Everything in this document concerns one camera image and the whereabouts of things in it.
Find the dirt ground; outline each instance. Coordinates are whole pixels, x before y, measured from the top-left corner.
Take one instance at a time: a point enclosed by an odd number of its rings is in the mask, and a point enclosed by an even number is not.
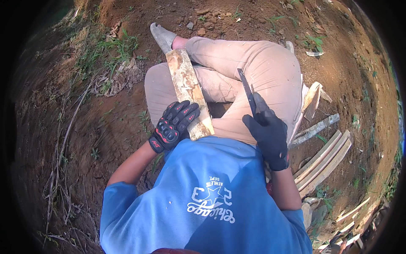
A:
[[[205,29],[204,37],[211,39],[268,40],[281,45],[292,41],[303,82],[307,86],[320,82],[333,100],[332,103],[321,100],[315,117],[311,122],[303,119],[299,130],[339,113],[340,121],[320,132],[320,136],[328,140],[337,129],[341,132],[348,129],[353,140],[343,161],[320,186],[326,191],[326,196],[334,200],[332,214],[327,215],[322,225],[312,226],[308,233],[319,239],[320,244],[323,243],[332,232],[348,223],[348,220],[335,223],[334,219],[343,209],[350,211],[371,197],[355,217],[354,232],[362,231],[364,217],[380,198],[399,137],[397,94],[390,61],[362,13],[352,13],[347,6],[335,0],[332,4],[316,0],[320,9],[311,1],[297,1],[293,9],[284,9],[277,0],[176,0],[176,3],[175,0],[145,3],[78,0],[70,15],[79,8],[78,13],[84,21],[77,21],[77,18],[74,22],[61,22],[46,32],[33,35],[20,56],[11,91],[16,103],[18,133],[12,182],[39,245],[47,234],[53,235],[46,241],[48,252],[102,253],[97,235],[103,190],[114,170],[147,140],[147,132],[153,128],[149,121],[143,123],[139,117],[147,110],[143,82],[112,97],[87,96],[68,138],[65,157],[59,168],[63,176],[61,188],[53,199],[47,229],[46,186],[55,168],[55,151],[61,148],[77,107],[75,101],[88,85],[86,80],[80,81],[69,91],[72,80],[77,76],[75,63],[80,56],[74,41],[81,35],[83,27],[92,24],[89,17],[97,12],[95,4],[100,6],[97,22],[107,30],[122,20],[121,28],[128,35],[138,37],[140,45],[134,53],[148,57],[146,69],[165,61],[149,31],[152,22],[158,22],[187,38],[197,36],[197,31],[206,23],[206,27],[212,28]],[[241,13],[239,22],[226,16],[226,13],[234,15],[237,7]],[[314,32],[305,8],[328,34],[322,39],[325,54],[318,58],[307,56],[305,51],[309,50],[302,43],[306,35],[322,36]],[[203,18],[199,19],[202,15],[196,13],[199,9],[209,9],[203,14],[204,22]],[[273,25],[266,18],[282,15],[285,17],[274,22],[276,32],[270,33]],[[297,24],[294,25],[289,17],[297,17]],[[186,27],[189,22],[194,22],[192,30]],[[65,108],[65,114],[60,120],[62,108]],[[359,130],[352,124],[354,114],[360,116]],[[292,171],[296,172],[300,162],[314,156],[323,145],[321,139],[314,137],[290,150]],[[93,148],[98,151],[99,158],[96,160],[91,156]],[[140,193],[153,187],[163,162],[157,164],[154,173],[150,164],[143,174],[138,185]],[[70,201],[62,196],[69,196]]]

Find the wood scrap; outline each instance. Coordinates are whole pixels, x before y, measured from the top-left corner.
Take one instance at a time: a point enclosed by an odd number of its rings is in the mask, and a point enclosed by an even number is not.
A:
[[[352,227],[353,225],[355,225],[355,222],[352,221],[350,224],[348,224],[347,226],[345,226],[343,229],[340,230],[341,233],[347,231],[350,229],[350,227]]]
[[[212,120],[203,97],[201,87],[193,70],[189,56],[184,49],[176,49],[166,54],[176,96],[179,101],[189,100],[199,104],[200,116],[188,126],[191,140],[214,134]]]
[[[353,212],[357,211],[359,208],[361,208],[364,204],[366,204],[369,200],[371,199],[371,197],[367,198],[367,200],[365,200],[364,202],[362,202],[359,206],[357,206],[354,210],[352,210],[351,212],[346,213],[345,215],[337,218],[337,220],[335,220],[336,222],[341,221],[342,219],[345,219],[347,216],[351,215]]]
[[[339,153],[341,148],[344,146],[344,143],[350,137],[350,132],[346,130],[346,132],[340,137],[340,139],[335,143],[335,145],[331,146],[330,152],[322,159],[322,161],[316,166],[313,167],[314,169],[308,171],[308,173],[302,174],[298,177],[298,183],[296,184],[299,191],[303,190],[313,179],[315,179],[326,167],[327,165],[335,158],[335,156]]]
[[[333,149],[335,144],[337,144],[342,135],[343,134],[341,133],[341,131],[337,130],[331,137],[331,139],[327,142],[327,144],[325,144],[323,148],[318,153],[316,153],[316,155],[311,160],[309,160],[308,163],[306,163],[302,168],[299,169],[299,171],[297,171],[293,175],[296,184],[303,178],[305,178],[309,174],[309,172],[313,170],[320,163],[320,161],[323,160],[323,158],[331,151],[331,149]]]
[[[304,113],[304,118],[306,118],[309,122],[313,119],[314,113],[316,112],[317,107],[319,106],[320,101],[320,89],[322,85],[318,85],[316,89],[316,93],[311,100],[311,103],[307,107],[306,113]]]
[[[348,150],[351,147],[351,140],[347,139],[343,147],[341,147],[340,151],[337,155],[333,158],[333,160],[319,173],[319,175],[314,178],[304,189],[300,191],[300,197],[303,198],[307,194],[311,193],[316,189],[321,182],[323,182],[331,172],[337,167],[337,165],[343,160],[344,156],[347,154]]]
[[[323,121],[318,122],[317,124],[313,125],[312,127],[299,132],[294,136],[294,140],[289,145],[290,148],[294,148],[301,143],[305,142],[309,138],[313,137],[317,133],[319,133],[321,130],[325,129],[327,126],[337,122],[340,120],[340,115],[337,113],[335,115],[331,115],[328,118],[324,119]]]

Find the leg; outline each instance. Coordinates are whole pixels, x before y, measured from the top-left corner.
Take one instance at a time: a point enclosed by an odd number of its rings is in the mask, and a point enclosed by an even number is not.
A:
[[[205,67],[193,68],[207,102],[233,102],[235,100],[241,82]],[[151,67],[145,75],[144,87],[151,122],[156,126],[166,107],[177,101],[168,64],[161,63]]]
[[[186,50],[193,61],[231,79],[239,80],[237,68],[242,68],[254,91],[287,124],[290,141],[302,104],[300,66],[290,51],[269,41],[213,41],[200,37],[188,40]],[[230,109],[221,119],[213,119],[216,136],[255,144],[242,122],[244,114],[252,113],[241,85]]]

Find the dry leaf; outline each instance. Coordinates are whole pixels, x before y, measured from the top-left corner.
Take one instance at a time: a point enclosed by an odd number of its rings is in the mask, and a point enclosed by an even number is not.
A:
[[[314,23],[314,16],[311,14],[310,10],[307,7],[304,7],[306,10],[307,15],[309,16],[309,19],[312,23]]]

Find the hand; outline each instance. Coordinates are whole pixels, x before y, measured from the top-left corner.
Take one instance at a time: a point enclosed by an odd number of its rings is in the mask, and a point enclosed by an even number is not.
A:
[[[149,138],[152,149],[159,154],[174,148],[180,142],[181,136],[188,132],[186,127],[199,115],[197,103],[190,104],[190,101],[185,100],[170,104]]]
[[[258,147],[270,169],[284,170],[289,166],[286,144],[287,125],[275,115],[259,93],[254,92],[253,95],[260,113],[256,113],[254,118],[244,115],[242,121],[258,142]]]

